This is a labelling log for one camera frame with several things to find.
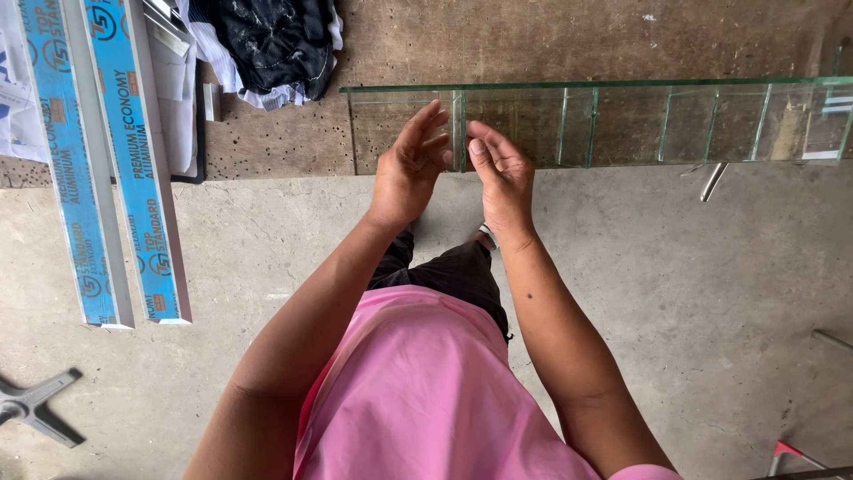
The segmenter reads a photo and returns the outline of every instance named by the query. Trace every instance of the glass edge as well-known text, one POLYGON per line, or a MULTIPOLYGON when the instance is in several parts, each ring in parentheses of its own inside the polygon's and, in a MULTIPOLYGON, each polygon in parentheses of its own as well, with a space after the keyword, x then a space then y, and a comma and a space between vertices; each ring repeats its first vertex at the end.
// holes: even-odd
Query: glass edge
POLYGON ((405 91, 453 91, 453 90, 519 90, 545 88, 594 88, 633 86, 683 86, 683 85, 764 85, 764 84, 853 84, 853 77, 803 77, 767 79, 678 79, 678 80, 613 80, 593 82, 534 82, 514 84, 447 84, 447 85, 384 85, 342 86, 338 93, 382 93, 405 91))

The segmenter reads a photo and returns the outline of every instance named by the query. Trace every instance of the wooden board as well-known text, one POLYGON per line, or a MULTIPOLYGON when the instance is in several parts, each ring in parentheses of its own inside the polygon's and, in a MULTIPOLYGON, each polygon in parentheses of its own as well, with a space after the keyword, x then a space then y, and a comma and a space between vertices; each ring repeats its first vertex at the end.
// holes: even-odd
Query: wooden board
MULTIPOLYGON (((810 76, 828 73, 853 31, 849 0, 342 0, 336 9, 345 49, 326 97, 265 113, 224 95, 224 122, 205 124, 209 180, 354 174, 341 85, 810 76)), ((8 165, 0 173, 14 186, 49 182, 32 173, 25 182, 8 165)))

